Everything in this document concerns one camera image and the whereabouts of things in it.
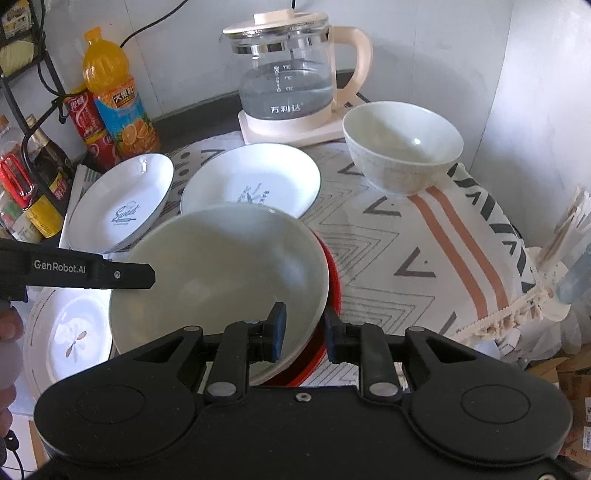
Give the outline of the person's left hand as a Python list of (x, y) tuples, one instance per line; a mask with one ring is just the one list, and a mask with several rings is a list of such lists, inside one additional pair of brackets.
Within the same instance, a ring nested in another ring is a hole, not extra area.
[(15, 382), (23, 360), (18, 341), (24, 333), (18, 311), (7, 301), (1, 302), (1, 436), (5, 437), (12, 425), (10, 406), (16, 399)]

